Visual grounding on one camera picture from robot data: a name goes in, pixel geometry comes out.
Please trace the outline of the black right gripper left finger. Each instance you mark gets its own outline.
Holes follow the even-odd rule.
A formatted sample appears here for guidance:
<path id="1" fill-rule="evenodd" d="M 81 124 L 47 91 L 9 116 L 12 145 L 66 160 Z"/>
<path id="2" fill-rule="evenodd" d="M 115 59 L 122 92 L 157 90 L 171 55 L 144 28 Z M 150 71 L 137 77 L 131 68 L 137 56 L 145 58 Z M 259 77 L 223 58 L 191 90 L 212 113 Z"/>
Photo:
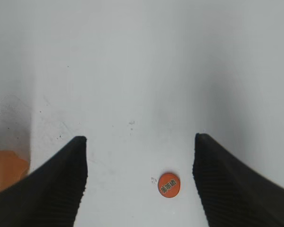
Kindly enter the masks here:
<path id="1" fill-rule="evenodd" d="M 76 136 L 23 180 L 0 192 L 0 227 L 72 227 L 88 177 L 87 139 Z"/>

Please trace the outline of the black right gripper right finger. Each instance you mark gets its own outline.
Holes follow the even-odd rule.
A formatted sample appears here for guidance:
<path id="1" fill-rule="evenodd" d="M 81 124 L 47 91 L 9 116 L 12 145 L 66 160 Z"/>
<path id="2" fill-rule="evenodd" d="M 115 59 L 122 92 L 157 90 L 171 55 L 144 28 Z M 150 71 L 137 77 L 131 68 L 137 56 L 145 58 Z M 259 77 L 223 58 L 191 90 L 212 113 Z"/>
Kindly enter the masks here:
<path id="1" fill-rule="evenodd" d="M 284 227 L 284 188 L 205 133 L 195 135 L 193 177 L 211 227 Z"/>

